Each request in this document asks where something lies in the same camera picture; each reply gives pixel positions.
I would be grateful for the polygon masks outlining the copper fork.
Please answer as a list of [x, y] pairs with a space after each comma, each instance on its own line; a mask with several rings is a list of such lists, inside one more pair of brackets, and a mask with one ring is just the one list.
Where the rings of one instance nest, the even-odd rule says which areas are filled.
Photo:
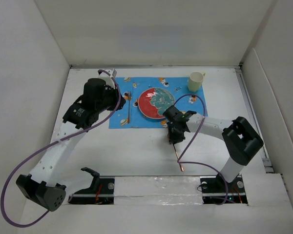
[[130, 102], [132, 100], [132, 92], [127, 92], [127, 101], [128, 101], [128, 114], [127, 114], [127, 124], [130, 123]]

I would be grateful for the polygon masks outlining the red and teal plate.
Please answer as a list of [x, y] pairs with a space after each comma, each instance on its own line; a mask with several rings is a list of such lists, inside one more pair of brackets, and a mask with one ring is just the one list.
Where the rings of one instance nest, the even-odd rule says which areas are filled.
[[164, 88], [149, 88], [138, 98], [140, 112], [149, 119], [164, 119], [163, 113], [175, 103], [175, 97]]

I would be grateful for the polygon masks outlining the copper spoon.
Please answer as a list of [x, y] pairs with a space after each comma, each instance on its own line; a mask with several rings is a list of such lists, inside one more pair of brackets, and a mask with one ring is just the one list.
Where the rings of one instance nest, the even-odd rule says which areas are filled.
[[183, 166], [179, 163], [179, 155], [178, 155], [177, 149], [176, 149], [176, 147], [175, 147], [174, 144], [172, 144], [172, 146], [173, 146], [174, 151], [175, 151], [175, 155], [176, 155], [176, 158], [177, 158], [177, 163], [178, 163], [178, 165], [179, 165], [180, 171], [181, 171], [181, 172], [184, 172], [184, 168], [183, 168]]

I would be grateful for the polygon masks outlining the pale yellow mug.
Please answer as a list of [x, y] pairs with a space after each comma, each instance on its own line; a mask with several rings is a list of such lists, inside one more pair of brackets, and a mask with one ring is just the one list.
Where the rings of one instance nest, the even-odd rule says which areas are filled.
[[188, 77], [188, 90], [190, 92], [197, 92], [203, 84], [205, 75], [205, 72], [192, 72]]

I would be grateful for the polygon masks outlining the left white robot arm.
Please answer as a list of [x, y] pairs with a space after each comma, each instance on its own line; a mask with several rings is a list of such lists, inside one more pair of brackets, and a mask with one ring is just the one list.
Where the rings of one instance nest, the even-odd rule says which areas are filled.
[[57, 135], [58, 143], [46, 150], [28, 175], [20, 175], [16, 185], [24, 196], [53, 212], [66, 197], [68, 184], [60, 182], [64, 165], [86, 131], [105, 110], [121, 109], [125, 99], [113, 79], [90, 78], [83, 94], [67, 109]]

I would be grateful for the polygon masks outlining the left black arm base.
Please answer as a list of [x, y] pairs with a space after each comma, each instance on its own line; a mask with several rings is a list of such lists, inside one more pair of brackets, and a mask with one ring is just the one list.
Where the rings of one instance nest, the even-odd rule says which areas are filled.
[[69, 196], [68, 203], [72, 205], [112, 205], [114, 204], [114, 177], [101, 177], [100, 174], [90, 168], [83, 167], [81, 171], [92, 176], [89, 186], [80, 189]]

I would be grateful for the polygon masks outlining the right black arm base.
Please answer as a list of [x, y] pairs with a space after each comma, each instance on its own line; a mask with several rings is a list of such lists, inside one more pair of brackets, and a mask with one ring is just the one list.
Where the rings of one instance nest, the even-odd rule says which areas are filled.
[[197, 186], [197, 190], [202, 193], [203, 204], [248, 203], [241, 175], [238, 175], [232, 182], [227, 182], [226, 185], [218, 175], [200, 177], [200, 185]]

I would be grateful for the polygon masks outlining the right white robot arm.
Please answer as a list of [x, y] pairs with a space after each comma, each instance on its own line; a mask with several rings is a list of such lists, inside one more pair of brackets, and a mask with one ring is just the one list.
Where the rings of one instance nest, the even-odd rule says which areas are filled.
[[203, 133], [224, 141], [229, 159], [216, 179], [217, 189], [227, 192], [234, 185], [234, 179], [246, 167], [264, 142], [257, 131], [244, 117], [234, 120], [205, 117], [195, 111], [182, 113], [175, 106], [164, 111], [168, 120], [168, 141], [177, 144], [185, 140], [185, 132]]

